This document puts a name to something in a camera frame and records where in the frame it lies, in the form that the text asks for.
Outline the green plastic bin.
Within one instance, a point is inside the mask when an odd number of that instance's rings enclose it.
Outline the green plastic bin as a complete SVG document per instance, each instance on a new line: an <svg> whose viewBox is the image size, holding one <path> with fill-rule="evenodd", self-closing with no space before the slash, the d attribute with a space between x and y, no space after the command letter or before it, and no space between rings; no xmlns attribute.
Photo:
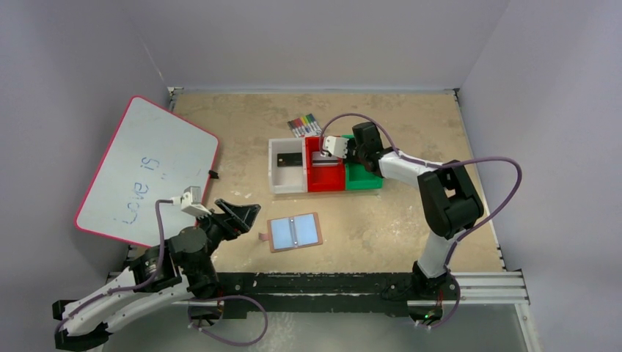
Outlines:
<svg viewBox="0 0 622 352"><path fill-rule="evenodd" d="M363 165L343 160L346 191L380 189L384 179L365 170Z"/></svg>

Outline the red plastic bin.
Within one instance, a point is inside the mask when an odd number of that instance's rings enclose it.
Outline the red plastic bin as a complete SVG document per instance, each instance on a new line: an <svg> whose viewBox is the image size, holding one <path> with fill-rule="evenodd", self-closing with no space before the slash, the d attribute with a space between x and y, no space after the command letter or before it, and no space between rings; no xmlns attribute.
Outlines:
<svg viewBox="0 0 622 352"><path fill-rule="evenodd" d="M319 151L317 136L304 139L305 158L307 162L307 191L335 192L345 190L345 166L338 159L334 165L315 166L313 154Z"/></svg>

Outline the white plastic bin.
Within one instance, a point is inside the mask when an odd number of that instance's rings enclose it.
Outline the white plastic bin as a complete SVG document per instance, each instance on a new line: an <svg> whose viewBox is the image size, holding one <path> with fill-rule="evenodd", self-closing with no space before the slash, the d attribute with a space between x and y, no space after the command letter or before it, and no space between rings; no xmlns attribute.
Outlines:
<svg viewBox="0 0 622 352"><path fill-rule="evenodd" d="M268 184L272 194L307 193L307 162L303 138L268 140ZM299 154L298 166L278 166L280 154Z"/></svg>

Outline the pink leather card holder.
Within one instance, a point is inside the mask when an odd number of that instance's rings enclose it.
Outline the pink leather card holder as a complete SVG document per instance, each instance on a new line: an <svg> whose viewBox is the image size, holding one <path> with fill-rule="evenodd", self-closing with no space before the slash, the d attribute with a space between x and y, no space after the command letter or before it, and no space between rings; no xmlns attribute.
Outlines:
<svg viewBox="0 0 622 352"><path fill-rule="evenodd" d="M316 212L269 219L267 230L259 232L257 237L259 241L269 244L272 253L319 246L323 243Z"/></svg>

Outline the red framed whiteboard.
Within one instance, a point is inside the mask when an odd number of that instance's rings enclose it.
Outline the red framed whiteboard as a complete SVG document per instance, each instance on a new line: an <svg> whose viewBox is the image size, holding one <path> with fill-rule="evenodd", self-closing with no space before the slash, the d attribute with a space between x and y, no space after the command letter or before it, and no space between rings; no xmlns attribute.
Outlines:
<svg viewBox="0 0 622 352"><path fill-rule="evenodd" d="M206 189L219 139L135 96L76 214L84 232L142 246L159 242L156 201L179 197L189 186Z"/></svg>

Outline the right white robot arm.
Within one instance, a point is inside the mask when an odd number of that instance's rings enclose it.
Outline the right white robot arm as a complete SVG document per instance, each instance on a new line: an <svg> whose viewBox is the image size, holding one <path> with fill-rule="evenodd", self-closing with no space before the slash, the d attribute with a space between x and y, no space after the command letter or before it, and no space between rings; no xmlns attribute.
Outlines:
<svg viewBox="0 0 622 352"><path fill-rule="evenodd" d="M411 287L420 298L437 293L447 278L447 266L459 235L483 216L483 203L465 166L424 161L392 147L384 147L378 127L364 122L352 128L348 158L372 174L414 186L420 193L430 235L414 262Z"/></svg>

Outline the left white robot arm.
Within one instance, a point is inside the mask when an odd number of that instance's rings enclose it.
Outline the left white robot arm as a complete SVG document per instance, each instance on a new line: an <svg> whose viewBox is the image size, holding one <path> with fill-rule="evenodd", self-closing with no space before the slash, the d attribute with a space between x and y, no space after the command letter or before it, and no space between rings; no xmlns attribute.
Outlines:
<svg viewBox="0 0 622 352"><path fill-rule="evenodd" d="M197 224L165 238L163 204L181 205L196 217ZM53 317L59 322L54 330L56 348L88 351L100 347L127 323L177 301L219 304L244 300L263 312L255 299L226 293L211 258L222 241L231 241L251 230L261 206L233 205L222 199L216 205L221 213L180 197L157 200L159 244L132 260L115 279L94 293L53 304Z"/></svg>

